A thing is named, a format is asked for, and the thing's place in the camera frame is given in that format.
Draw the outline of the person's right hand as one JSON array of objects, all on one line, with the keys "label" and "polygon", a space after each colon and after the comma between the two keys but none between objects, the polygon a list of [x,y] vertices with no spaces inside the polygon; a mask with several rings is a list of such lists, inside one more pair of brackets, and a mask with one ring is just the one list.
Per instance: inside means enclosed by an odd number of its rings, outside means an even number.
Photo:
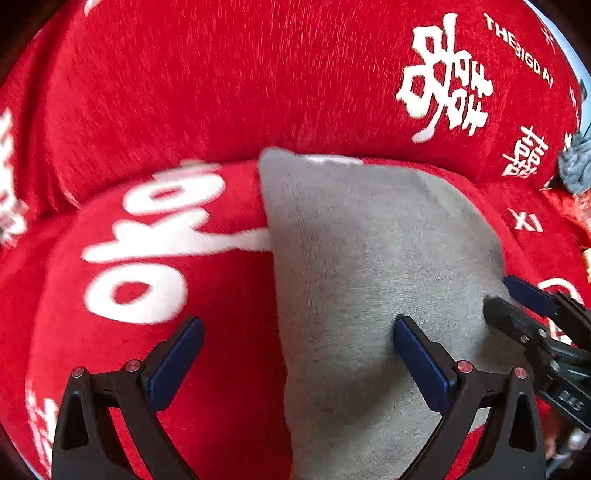
[{"label": "person's right hand", "polygon": [[542,422],[545,459],[550,460],[556,452],[557,442],[564,430],[562,417],[550,412]]}]

